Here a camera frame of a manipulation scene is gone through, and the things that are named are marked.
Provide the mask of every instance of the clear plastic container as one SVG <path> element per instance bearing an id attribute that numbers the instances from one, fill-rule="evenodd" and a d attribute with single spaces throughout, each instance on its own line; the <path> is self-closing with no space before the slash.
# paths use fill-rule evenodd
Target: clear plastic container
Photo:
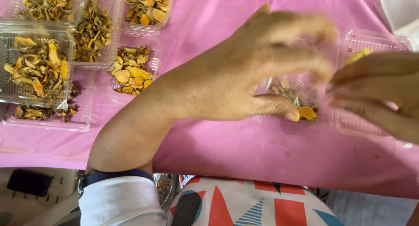
<path id="1" fill-rule="evenodd" d="M 97 0 L 100 7 L 108 12 L 108 16 L 112 22 L 111 43 L 103 49 L 100 53 L 102 56 L 97 57 L 97 63 L 75 62 L 76 68 L 83 68 L 85 70 L 110 70 L 110 65 L 117 58 L 117 50 L 119 45 L 119 32 L 121 30 L 121 23 L 123 20 L 122 8 L 124 0 Z"/>
<path id="2" fill-rule="evenodd" d="M 13 113 L 18 107 L 17 104 L 9 104 L 5 114 L 1 116 L 4 125 L 18 125 L 22 127 L 37 127 L 54 130 L 68 130 L 88 132 L 90 129 L 90 119 L 92 110 L 93 97 L 93 74 L 94 72 L 88 70 L 75 70 L 71 75 L 71 81 L 78 84 L 79 92 L 73 98 L 74 104 L 77 107 L 75 113 L 68 122 L 64 122 L 60 118 L 51 118 L 44 121 L 38 120 L 21 120 L 13 117 Z"/>
<path id="3" fill-rule="evenodd" d="M 362 29 L 352 29 L 343 38 L 339 51 L 338 68 L 342 68 L 346 60 L 355 52 L 359 52 L 365 48 L 371 49 L 372 53 L 411 50 L 409 41 L 404 37 L 383 35 Z M 389 134 L 381 128 L 342 109 L 333 109 L 332 124 L 343 134 L 368 137 L 389 136 Z"/>
<path id="4" fill-rule="evenodd" d="M 337 64 L 337 50 L 338 50 L 339 39 L 337 39 L 337 43 L 332 45 L 330 43 L 321 43 L 311 41 L 309 39 L 296 39 L 292 44 L 291 47 L 315 47 L 319 50 L 325 57 L 329 59 L 329 61 L 333 64 Z M 306 121 L 300 120 L 297 122 L 293 122 L 290 120 L 286 120 L 283 117 L 279 117 L 282 122 L 288 123 L 291 125 L 298 125 L 298 126 L 310 126 L 316 125 L 318 127 L 330 127 L 330 120 L 331 120 L 331 112 L 328 108 L 328 103 L 324 96 L 324 91 L 326 90 L 325 84 L 318 84 L 313 82 L 311 79 L 310 72 L 301 72 L 297 74 L 285 75 L 281 78 L 270 78 L 263 82 L 263 84 L 259 85 L 256 95 L 260 94 L 272 94 L 270 88 L 274 83 L 279 83 L 281 79 L 287 79 L 290 84 L 290 91 L 294 94 L 303 94 L 305 98 L 301 97 L 301 100 L 305 100 L 305 105 L 317 105 L 319 110 L 316 112 L 317 118 L 315 121 Z M 267 115 L 258 115 L 254 116 L 253 119 L 256 122 L 271 122 L 272 116 Z"/>
<path id="5" fill-rule="evenodd" d="M 129 3 L 126 3 L 125 2 L 123 16 L 122 16 L 123 19 L 122 20 L 131 29 L 138 29 L 138 30 L 142 30 L 142 31 L 149 31 L 151 34 L 155 34 L 156 31 L 159 31 L 161 28 L 163 28 L 165 25 L 167 25 L 167 23 L 169 21 L 169 16 L 170 16 L 170 10 L 172 9 L 172 4 L 173 4 L 173 0 L 169 0 L 169 4 L 167 6 L 166 15 L 165 15 L 163 21 L 161 21 L 160 23 L 158 23 L 156 25 L 141 25 L 141 24 L 134 24 L 134 23 L 129 23 L 129 22 L 126 22 L 125 21 L 125 16 L 129 12 Z"/>
<path id="6" fill-rule="evenodd" d="M 160 42 L 151 34 L 142 33 L 137 30 L 123 29 L 121 31 L 121 41 L 119 48 L 138 48 L 141 46 L 147 46 L 149 49 L 149 58 L 145 63 L 145 70 L 153 74 L 153 80 L 157 76 L 158 63 L 159 63 L 159 49 Z M 112 94 L 110 97 L 111 102 L 117 104 L 127 104 L 134 99 L 134 95 L 131 94 L 120 94 L 114 89 L 119 88 L 121 85 L 115 79 L 109 75 L 109 92 Z"/>
<path id="7" fill-rule="evenodd" d="M 51 108 L 67 108 L 67 100 L 70 93 L 70 77 L 72 68 L 74 66 L 74 39 L 71 33 L 66 29 L 30 29 L 27 28 L 13 28 L 1 27 L 0 32 L 0 102 L 43 106 Z M 63 98 L 58 96 L 51 96 L 49 98 L 31 98 L 26 95 L 32 92 L 33 88 L 23 87 L 9 81 L 11 74 L 3 69 L 5 63 L 15 64 L 21 54 L 13 47 L 15 37 L 29 37 L 35 41 L 49 41 L 50 39 L 57 39 L 59 47 L 58 54 L 64 55 L 68 61 L 68 72 L 66 85 L 64 87 Z"/>
<path id="8" fill-rule="evenodd" d="M 70 21 L 65 21 L 66 24 L 75 27 L 81 17 L 81 12 L 83 10 L 84 4 L 86 0 L 75 0 L 74 6 L 71 9 L 71 14 L 73 14 L 73 18 Z M 28 8 L 23 3 L 23 0 L 11 0 L 8 12 L 6 12 L 7 17 L 17 18 L 18 13 L 21 10 L 27 10 Z M 37 20 L 26 20 L 28 22 L 36 22 Z"/>

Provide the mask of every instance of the white sleeve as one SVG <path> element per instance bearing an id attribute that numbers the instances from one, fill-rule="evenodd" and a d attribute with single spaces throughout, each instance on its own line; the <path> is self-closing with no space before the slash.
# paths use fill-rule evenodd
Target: white sleeve
<path id="1" fill-rule="evenodd" d="M 81 226 L 165 226 L 154 183 L 144 177 L 102 180 L 84 188 L 79 199 Z"/>

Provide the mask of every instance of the navy blue strap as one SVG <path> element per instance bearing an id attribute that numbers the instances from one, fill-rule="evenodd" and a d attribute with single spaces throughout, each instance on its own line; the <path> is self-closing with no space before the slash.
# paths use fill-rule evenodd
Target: navy blue strap
<path id="1" fill-rule="evenodd" d="M 112 178 L 118 178 L 118 177 L 125 177 L 125 176 L 138 176 L 138 177 L 144 177 L 151 181 L 153 181 L 153 177 L 145 172 L 144 170 L 140 169 L 131 169 L 126 171 L 120 171 L 120 172 L 98 172 L 90 176 L 86 176 L 82 179 L 82 189 L 94 184 L 96 182 L 112 179 Z"/>

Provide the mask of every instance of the pink tablecloth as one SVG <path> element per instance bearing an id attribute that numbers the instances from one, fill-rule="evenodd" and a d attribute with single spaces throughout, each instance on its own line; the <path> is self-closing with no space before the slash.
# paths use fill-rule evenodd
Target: pink tablecloth
<path id="1" fill-rule="evenodd" d="M 0 0 L 0 13 L 9 0 Z M 160 70 L 167 71 L 222 41 L 269 2 L 273 10 L 323 12 L 344 33 L 352 27 L 387 31 L 374 9 L 378 0 L 175 0 L 159 36 Z M 88 133 L 0 125 L 0 166 L 86 166 L 100 128 L 121 106 L 98 94 Z M 8 154 L 15 150 L 18 154 Z M 155 170 L 218 175 L 295 185 L 419 198 L 419 148 L 390 139 L 345 136 L 333 126 L 300 127 L 279 119 L 255 122 L 177 122 L 155 157 Z"/>

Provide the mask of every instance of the patterned fabric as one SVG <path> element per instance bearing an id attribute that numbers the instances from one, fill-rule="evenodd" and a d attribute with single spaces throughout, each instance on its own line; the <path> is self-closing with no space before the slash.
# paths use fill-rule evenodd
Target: patterned fabric
<path id="1" fill-rule="evenodd" d="M 308 190 L 253 180 L 196 176 L 176 196 L 168 226 L 342 226 Z"/>

